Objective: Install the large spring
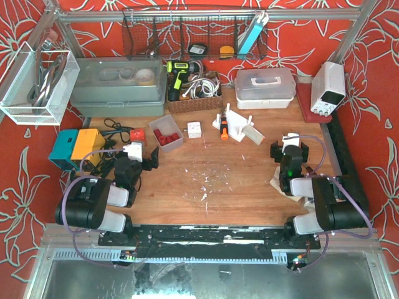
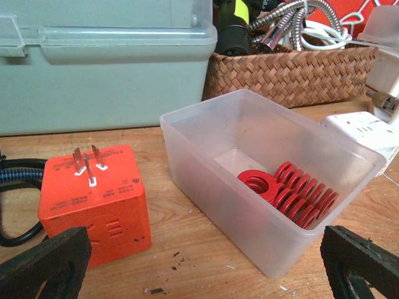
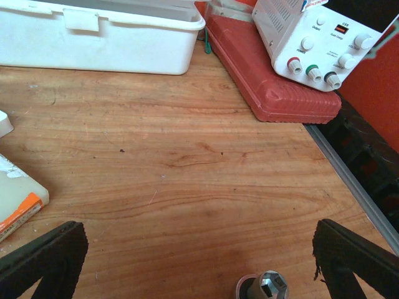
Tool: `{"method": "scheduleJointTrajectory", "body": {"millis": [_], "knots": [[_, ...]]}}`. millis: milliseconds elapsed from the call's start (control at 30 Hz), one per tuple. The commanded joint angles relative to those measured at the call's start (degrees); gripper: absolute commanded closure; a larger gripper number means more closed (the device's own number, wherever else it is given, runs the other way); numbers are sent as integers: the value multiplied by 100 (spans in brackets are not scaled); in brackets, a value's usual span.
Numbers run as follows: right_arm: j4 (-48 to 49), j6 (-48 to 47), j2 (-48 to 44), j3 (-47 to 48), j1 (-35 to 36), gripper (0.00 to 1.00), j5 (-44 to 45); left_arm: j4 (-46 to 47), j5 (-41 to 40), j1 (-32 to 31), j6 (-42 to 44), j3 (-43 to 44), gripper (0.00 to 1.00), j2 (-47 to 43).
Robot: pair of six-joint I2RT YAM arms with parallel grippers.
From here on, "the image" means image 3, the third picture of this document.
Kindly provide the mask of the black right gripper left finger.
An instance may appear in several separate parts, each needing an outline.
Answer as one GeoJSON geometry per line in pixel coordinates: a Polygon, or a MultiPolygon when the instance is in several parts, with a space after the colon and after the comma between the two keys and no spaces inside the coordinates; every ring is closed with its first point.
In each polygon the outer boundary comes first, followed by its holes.
{"type": "Polygon", "coordinates": [[[1,257],[1,298],[72,298],[89,243],[81,222],[68,221],[1,257]]]}

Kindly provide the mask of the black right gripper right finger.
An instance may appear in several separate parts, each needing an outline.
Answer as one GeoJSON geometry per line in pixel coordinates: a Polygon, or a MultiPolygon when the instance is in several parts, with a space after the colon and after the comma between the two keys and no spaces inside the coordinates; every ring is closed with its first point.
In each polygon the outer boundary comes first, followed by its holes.
{"type": "Polygon", "coordinates": [[[357,277],[384,298],[398,298],[398,257],[331,219],[318,221],[312,240],[315,277],[332,298],[365,298],[357,277]]]}

